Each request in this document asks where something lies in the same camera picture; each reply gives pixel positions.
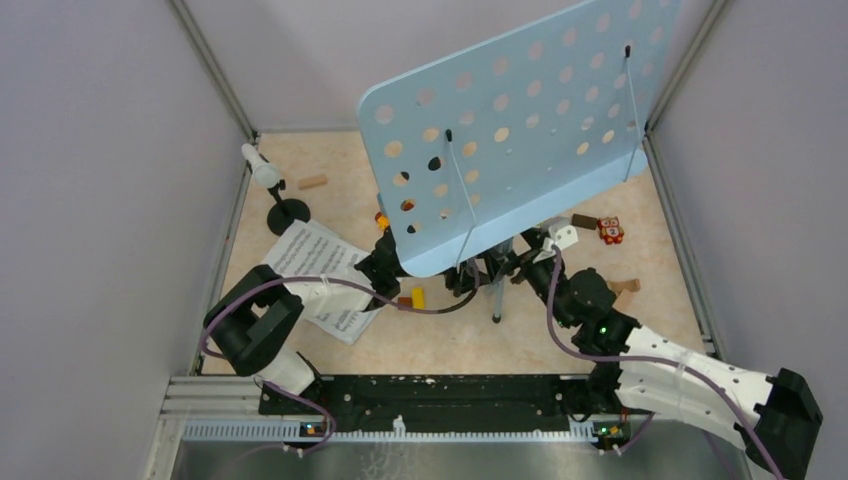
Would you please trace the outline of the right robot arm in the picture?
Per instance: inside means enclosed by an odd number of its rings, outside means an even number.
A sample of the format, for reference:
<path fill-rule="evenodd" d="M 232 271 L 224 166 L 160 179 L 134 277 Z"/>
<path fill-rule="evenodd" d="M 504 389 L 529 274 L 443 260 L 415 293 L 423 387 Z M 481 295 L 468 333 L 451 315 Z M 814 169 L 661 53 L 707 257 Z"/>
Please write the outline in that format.
<path fill-rule="evenodd" d="M 521 237 L 529 249 L 509 254 L 505 269 L 544 301 L 554 344 L 594 363 L 586 385 L 594 409 L 658 414 L 725 440 L 776 479 L 805 478 L 823 413 L 801 374 L 746 370 L 677 344 L 615 308 L 595 269 L 566 275 L 558 233 L 531 228 Z"/>

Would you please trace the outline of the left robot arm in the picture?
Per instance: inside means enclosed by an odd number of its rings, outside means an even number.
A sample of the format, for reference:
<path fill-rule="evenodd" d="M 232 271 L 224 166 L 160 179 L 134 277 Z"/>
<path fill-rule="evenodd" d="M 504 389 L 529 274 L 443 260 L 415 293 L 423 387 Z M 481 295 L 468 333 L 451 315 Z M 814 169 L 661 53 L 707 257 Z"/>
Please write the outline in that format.
<path fill-rule="evenodd" d="M 446 271 L 451 280 L 470 280 L 468 295 L 441 309 L 415 309 L 396 301 L 403 270 L 392 231 L 373 250 L 338 273 L 281 276 L 267 264 L 245 274 L 203 320 L 200 349 L 224 359 L 241 377 L 282 390 L 283 401 L 297 413 L 319 404 L 318 374 L 299 353 L 285 346 L 299 320 L 342 312 L 368 313 L 391 306 L 425 315 L 462 309 L 483 285 L 473 257 Z"/>

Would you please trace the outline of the light blue music stand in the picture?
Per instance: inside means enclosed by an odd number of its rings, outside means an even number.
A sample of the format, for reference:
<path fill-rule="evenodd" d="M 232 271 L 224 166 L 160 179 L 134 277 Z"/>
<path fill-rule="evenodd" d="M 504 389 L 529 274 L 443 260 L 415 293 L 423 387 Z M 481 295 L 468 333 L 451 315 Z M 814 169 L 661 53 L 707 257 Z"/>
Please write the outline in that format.
<path fill-rule="evenodd" d="M 431 277 L 640 174 L 677 1 L 584 1 L 372 86 L 401 268 Z"/>

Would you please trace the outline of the sheet music page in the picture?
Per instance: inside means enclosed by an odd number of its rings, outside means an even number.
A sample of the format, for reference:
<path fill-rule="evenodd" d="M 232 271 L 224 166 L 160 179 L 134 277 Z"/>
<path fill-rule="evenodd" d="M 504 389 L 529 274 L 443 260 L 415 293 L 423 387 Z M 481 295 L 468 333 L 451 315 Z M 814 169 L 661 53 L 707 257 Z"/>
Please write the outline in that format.
<path fill-rule="evenodd" d="M 265 254 L 261 263 L 282 277 L 337 276 L 352 271 L 366 256 L 361 250 L 318 222 L 295 220 Z M 334 310 L 323 315 L 304 314 L 303 319 L 337 340 L 352 345 L 366 330 L 377 311 Z"/>

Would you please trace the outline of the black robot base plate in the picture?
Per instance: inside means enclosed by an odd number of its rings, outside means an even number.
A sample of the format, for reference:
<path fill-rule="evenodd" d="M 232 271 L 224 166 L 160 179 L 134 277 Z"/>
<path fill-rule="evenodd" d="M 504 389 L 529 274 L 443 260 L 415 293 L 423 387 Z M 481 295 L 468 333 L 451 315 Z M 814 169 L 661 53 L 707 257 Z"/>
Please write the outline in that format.
<path fill-rule="evenodd" d="M 339 433 L 388 431 L 396 419 L 412 433 L 554 432 L 632 411 L 601 381 L 559 374 L 324 376 L 301 397 L 265 387 L 258 411 L 293 417 L 326 410 Z"/>

